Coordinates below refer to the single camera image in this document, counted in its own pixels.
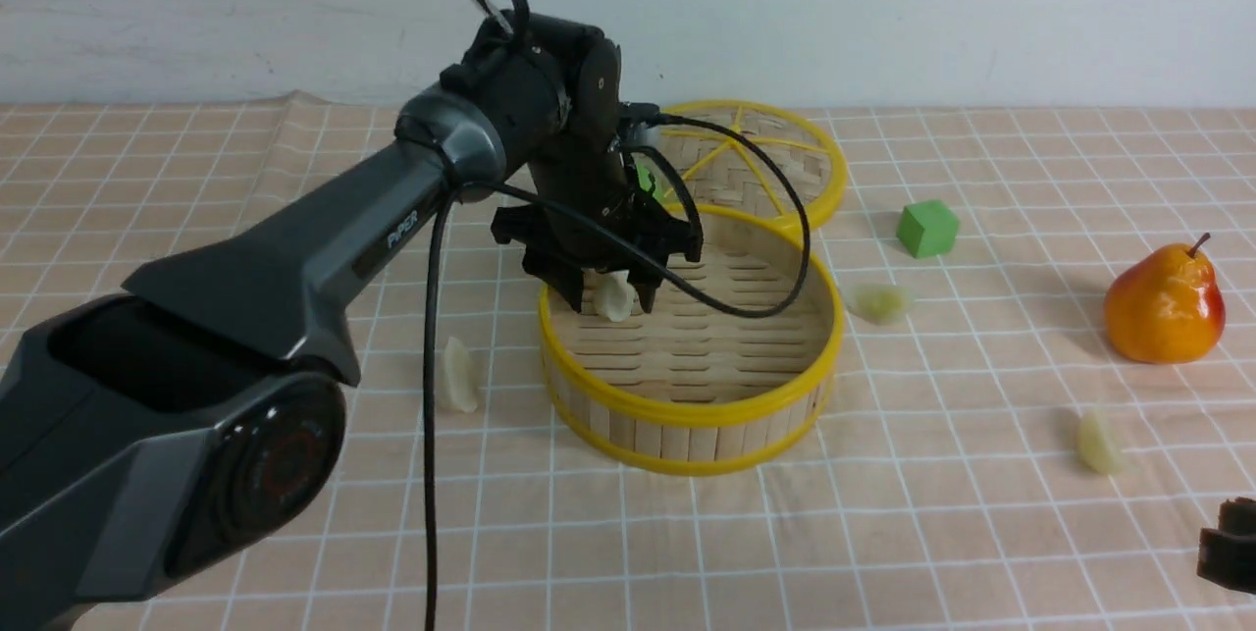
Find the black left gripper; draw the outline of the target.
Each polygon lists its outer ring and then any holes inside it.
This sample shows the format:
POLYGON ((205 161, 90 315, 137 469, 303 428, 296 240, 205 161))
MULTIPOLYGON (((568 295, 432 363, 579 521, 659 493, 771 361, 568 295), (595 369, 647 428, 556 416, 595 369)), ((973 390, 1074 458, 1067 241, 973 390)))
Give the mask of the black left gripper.
POLYGON ((642 184, 633 160, 662 158, 646 140, 659 113, 651 103, 625 103, 605 140, 571 129, 544 140, 526 161, 540 202, 499 209, 491 220, 494 241, 521 243, 524 270, 546 282, 577 314, 583 310, 584 272, 628 272, 641 310, 651 314, 662 275, 648 261, 664 266, 674 255, 690 263, 703 256, 695 199, 681 191, 685 215, 672 215, 654 197, 654 185, 642 184))

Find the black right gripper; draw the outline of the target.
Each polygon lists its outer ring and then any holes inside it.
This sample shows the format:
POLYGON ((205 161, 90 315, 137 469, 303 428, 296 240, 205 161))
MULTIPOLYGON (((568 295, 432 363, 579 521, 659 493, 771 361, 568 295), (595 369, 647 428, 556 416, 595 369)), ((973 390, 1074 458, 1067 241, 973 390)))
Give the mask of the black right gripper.
POLYGON ((1255 595, 1255 500, 1220 505, 1220 520, 1199 532, 1197 576, 1240 595, 1255 595))

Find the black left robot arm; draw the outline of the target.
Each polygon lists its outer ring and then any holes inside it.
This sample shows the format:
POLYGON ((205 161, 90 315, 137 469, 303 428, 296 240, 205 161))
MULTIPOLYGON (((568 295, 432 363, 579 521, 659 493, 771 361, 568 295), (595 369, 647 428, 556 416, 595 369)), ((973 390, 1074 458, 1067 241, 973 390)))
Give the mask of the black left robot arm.
POLYGON ((386 148, 26 328, 3 376, 3 627, 152 600, 299 517, 362 378, 348 308, 445 202, 529 167, 544 202, 507 209, 494 238, 566 299, 587 270, 628 270, 652 305, 659 266, 700 259, 703 229, 624 167, 656 107, 622 103, 619 75, 597 26, 485 20, 386 148))

